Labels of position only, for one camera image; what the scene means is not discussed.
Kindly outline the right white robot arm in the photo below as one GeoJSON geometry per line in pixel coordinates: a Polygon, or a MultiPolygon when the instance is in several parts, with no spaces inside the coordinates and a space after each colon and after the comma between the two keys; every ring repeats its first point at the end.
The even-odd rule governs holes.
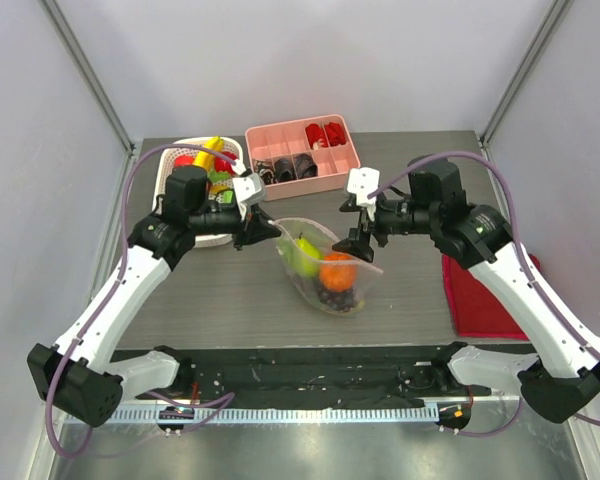
{"type": "Polygon", "coordinates": [[[412,160],[403,173],[410,191],[392,200],[384,193],[394,189],[393,181],[382,184],[378,170],[353,168],[340,209],[358,212],[358,223],[333,247],[371,262],[372,240],[385,246],[391,235],[428,236],[500,302],[534,348],[522,355],[454,342],[432,362],[435,389],[452,395],[464,386],[486,387],[518,396],[552,423],[587,421],[582,411],[600,393],[600,337],[532,264],[514,212],[468,202],[455,157],[472,159],[504,179],[480,155],[443,152],[412,160]]]}

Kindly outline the clear pink zip top bag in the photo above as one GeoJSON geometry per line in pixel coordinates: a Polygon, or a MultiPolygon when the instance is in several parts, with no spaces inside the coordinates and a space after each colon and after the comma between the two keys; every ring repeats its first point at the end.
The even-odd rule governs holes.
{"type": "Polygon", "coordinates": [[[364,308],[365,296],[382,269],[333,250],[335,234],[313,220],[289,217],[271,225],[281,232],[276,250],[285,272],[310,305],[337,316],[364,308]]]}

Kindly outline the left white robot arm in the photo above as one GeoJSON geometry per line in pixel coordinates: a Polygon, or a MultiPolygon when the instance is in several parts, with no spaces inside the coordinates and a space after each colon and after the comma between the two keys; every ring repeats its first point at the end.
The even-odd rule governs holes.
{"type": "Polygon", "coordinates": [[[255,173],[232,180],[233,199],[215,206],[201,167],[185,166],[167,177],[154,211],[122,245],[122,257],[101,291],[53,346],[35,345],[27,357],[40,397],[97,428],[118,405],[151,391],[185,397],[193,385],[189,356],[159,346],[130,360],[112,355],[151,293],[204,235],[228,234],[236,249],[280,236],[259,204],[265,185],[255,173]]]}

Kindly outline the orange pumpkin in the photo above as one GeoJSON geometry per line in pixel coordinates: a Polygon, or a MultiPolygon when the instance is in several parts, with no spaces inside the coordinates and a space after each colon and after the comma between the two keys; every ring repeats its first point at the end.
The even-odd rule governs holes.
{"type": "Polygon", "coordinates": [[[342,291],[352,288],[357,278],[353,257],[334,252],[326,255],[319,269],[319,280],[329,290],[342,291]]]}

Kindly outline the dark purple grape bunch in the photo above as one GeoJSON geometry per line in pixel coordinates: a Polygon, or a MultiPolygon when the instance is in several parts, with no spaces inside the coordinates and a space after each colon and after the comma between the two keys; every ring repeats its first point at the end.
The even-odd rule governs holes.
{"type": "Polygon", "coordinates": [[[350,312],[358,306],[358,300],[353,288],[342,291],[329,290],[321,283],[317,283],[316,294],[319,302],[332,311],[339,313],[350,312]]]}

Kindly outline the green pear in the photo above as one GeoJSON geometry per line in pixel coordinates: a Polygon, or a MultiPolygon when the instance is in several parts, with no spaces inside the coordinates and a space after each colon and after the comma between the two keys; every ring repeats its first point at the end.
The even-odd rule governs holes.
{"type": "Polygon", "coordinates": [[[294,239],[282,239],[278,243],[279,253],[291,269],[302,278],[313,278],[319,273],[322,252],[304,236],[294,239]]]}

